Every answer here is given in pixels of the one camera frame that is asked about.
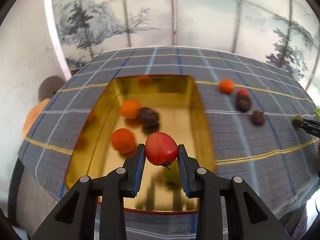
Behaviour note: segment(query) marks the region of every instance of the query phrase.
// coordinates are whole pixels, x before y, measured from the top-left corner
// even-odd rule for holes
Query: yellow container
[[[188,155],[201,167],[215,171],[212,138],[194,79],[179,75],[126,76],[109,83],[90,113],[68,168],[67,188],[83,175],[94,179],[123,165],[126,156],[110,143],[115,130],[128,128],[137,143],[145,143],[148,135],[139,122],[125,120],[119,114],[127,100],[157,111],[159,131],[184,144]],[[182,190],[176,161],[170,168],[153,166],[146,160],[140,192],[134,199],[125,198],[124,207],[159,212],[197,210],[198,200],[188,199]]]

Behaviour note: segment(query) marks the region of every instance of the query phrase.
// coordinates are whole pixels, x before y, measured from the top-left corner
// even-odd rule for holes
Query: metal rivet
[[[88,176],[82,176],[80,178],[80,182],[87,182],[89,180],[89,177]]]
[[[239,176],[235,176],[235,177],[233,178],[233,180],[234,180],[236,183],[241,183],[241,182],[242,182],[242,178],[239,177]]]
[[[199,168],[199,169],[197,169],[197,172],[199,174],[206,174],[207,170],[205,168]]]
[[[124,174],[125,173],[125,168],[118,168],[117,169],[118,174]]]

